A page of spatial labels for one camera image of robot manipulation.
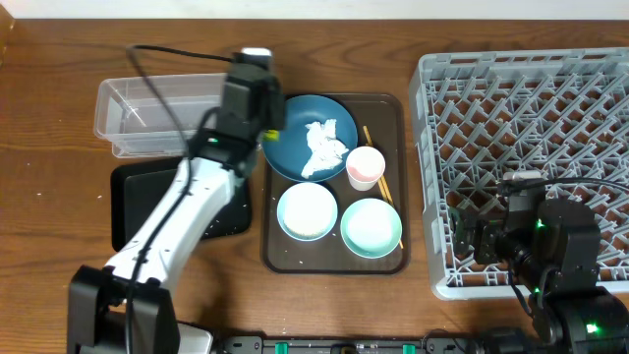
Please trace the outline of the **white napkin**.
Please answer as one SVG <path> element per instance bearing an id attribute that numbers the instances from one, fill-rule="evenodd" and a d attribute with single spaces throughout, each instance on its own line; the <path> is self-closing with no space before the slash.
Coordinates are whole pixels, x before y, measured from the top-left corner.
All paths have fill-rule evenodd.
<path id="1" fill-rule="evenodd" d="M 324 123 L 306 124 L 307 145 L 311 156 L 302 169 L 303 178 L 311 178 L 315 173 L 330 170 L 341 164 L 343 156 L 349 151 L 336 137 L 336 120 L 328 119 Z"/>

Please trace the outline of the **pink plastic cup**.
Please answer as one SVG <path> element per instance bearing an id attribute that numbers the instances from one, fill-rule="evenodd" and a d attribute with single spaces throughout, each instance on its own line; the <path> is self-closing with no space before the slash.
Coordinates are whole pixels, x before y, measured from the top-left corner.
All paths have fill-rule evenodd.
<path id="1" fill-rule="evenodd" d="M 385 166 L 384 156 L 376 148 L 356 147 L 346 160 L 350 185 L 361 192 L 371 189 L 383 175 Z"/>

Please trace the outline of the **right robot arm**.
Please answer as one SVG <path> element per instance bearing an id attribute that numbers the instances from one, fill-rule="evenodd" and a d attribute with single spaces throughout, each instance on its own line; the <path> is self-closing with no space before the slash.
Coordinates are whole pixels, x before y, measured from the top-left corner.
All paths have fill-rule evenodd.
<path id="1" fill-rule="evenodd" d="M 598 284 L 600 229 L 582 204 L 550 199 L 500 216 L 454 208 L 454 250 L 479 264 L 505 263 L 539 339 L 517 330 L 486 334 L 471 352 L 625 353 L 628 310 Z"/>

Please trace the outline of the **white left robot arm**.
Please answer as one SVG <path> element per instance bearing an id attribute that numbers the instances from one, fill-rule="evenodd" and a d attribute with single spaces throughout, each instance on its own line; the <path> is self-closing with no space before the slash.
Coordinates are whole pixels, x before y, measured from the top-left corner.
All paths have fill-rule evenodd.
<path id="1" fill-rule="evenodd" d="M 207 226 L 257 164 L 257 144 L 284 126 L 270 59 L 242 54 L 222 102 L 207 110 L 176 177 L 135 236 L 102 269 L 81 266 L 69 286 L 70 353 L 208 353 L 212 334 L 177 321 L 171 296 Z"/>

